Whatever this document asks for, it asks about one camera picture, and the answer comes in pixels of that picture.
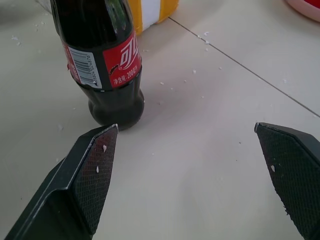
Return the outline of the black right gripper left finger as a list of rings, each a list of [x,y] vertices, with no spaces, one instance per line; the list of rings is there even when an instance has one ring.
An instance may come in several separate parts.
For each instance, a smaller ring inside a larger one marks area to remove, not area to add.
[[[81,135],[4,240],[92,240],[111,182],[117,135],[117,124]]]

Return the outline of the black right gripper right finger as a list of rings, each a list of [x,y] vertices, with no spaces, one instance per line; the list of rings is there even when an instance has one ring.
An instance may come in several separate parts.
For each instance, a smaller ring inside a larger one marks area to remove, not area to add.
[[[311,134],[255,124],[275,192],[304,240],[320,240],[320,141]]]

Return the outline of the cola bottle with red label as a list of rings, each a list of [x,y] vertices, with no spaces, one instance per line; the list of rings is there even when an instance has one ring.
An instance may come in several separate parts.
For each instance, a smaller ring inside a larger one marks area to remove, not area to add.
[[[142,57],[127,0],[50,0],[67,67],[102,126],[120,130],[141,118]]]

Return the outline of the yellow and white container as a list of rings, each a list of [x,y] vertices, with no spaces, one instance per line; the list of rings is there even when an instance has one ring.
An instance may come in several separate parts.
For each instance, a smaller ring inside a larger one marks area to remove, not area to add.
[[[133,17],[136,35],[169,18],[180,0],[127,0]]]

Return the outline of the pink round basin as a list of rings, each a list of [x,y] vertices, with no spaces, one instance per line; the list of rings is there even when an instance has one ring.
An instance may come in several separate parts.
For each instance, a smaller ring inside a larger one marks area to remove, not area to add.
[[[285,2],[307,17],[320,17],[320,0],[285,0]]]

